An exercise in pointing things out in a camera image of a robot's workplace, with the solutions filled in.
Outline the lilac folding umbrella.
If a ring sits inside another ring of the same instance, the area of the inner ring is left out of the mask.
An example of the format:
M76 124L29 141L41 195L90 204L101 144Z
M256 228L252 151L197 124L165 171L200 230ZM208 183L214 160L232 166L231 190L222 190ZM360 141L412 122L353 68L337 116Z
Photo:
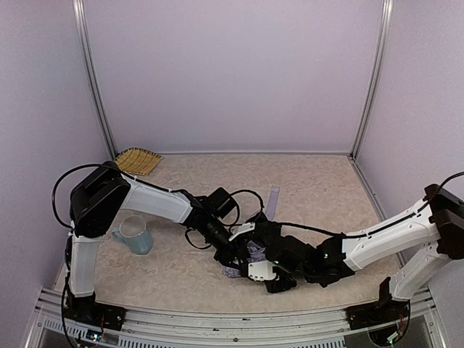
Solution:
M271 233L270 223L276 212L279 192L280 188L273 186L270 191L268 205L265 211L263 211L264 207L261 207L257 214L246 221L246 223L255 223L255 228L251 232L263 232L263 235L256 235L256 240L245 240L241 254L229 266L225 266L223 268L223 275L228 278L247 278L247 265L249 263L266 260L265 238L273 236ZM245 233L241 236L248 236L251 232Z

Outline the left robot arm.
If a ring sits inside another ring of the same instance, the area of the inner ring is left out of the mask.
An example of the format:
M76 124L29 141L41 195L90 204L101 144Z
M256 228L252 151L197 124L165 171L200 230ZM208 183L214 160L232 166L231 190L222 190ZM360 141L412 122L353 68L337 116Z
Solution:
M185 189L171 190L147 183L123 172L114 162L82 165L86 176L70 192L69 222L65 247L67 268L62 293L62 317L102 328L120 330L125 318L123 307L96 301L95 269L99 245L117 214L151 215L183 226L187 233L197 231L214 258L240 276L262 281L268 291L278 289L283 276L268 261L251 262L246 254L250 244L264 247L279 237L281 229L258 212L244 224L223 222L232 210L239 211L235 194L220 187L206 196L194 196Z

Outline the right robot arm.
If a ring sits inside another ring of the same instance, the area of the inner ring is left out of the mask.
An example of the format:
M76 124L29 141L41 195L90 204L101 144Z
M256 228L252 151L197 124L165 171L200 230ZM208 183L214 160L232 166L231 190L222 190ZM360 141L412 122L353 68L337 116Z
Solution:
M279 236L265 250L265 281L270 293L296 285L298 273L309 283L326 287L367 265L415 245L420 248L379 286L378 300L348 307L352 330L400 319L419 288L441 268L463 258L463 200L437 184L404 212L357 233L332 236L313 247L293 236Z

